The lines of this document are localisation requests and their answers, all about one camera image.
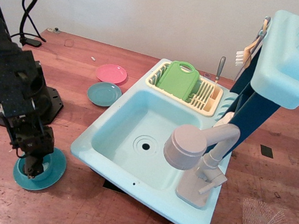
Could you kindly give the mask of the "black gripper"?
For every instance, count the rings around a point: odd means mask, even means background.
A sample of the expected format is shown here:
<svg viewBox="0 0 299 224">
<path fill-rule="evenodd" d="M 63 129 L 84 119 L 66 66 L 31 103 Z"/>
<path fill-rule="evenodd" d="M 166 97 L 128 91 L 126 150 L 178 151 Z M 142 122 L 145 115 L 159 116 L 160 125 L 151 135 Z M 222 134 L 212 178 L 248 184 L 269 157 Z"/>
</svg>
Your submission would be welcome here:
<svg viewBox="0 0 299 224">
<path fill-rule="evenodd" d="M 19 132 L 13 136 L 10 144 L 16 149 L 17 157 L 25 160 L 23 173 L 33 178 L 44 172 L 43 157 L 54 151 L 53 129 L 43 126 L 43 130 Z"/>
</svg>

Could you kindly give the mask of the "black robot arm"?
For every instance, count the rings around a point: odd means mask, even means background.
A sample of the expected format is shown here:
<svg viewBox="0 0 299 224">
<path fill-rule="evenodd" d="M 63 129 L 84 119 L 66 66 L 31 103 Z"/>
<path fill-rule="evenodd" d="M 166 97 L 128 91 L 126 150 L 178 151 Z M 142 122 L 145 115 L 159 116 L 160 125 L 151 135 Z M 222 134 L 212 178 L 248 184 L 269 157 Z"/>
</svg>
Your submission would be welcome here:
<svg viewBox="0 0 299 224">
<path fill-rule="evenodd" d="M 23 172 L 31 179 L 43 173 L 43 158 L 54 150 L 53 130 L 41 120 L 50 107 L 32 52 L 11 40 L 0 15 L 0 114 L 13 149 L 23 152 Z"/>
</svg>

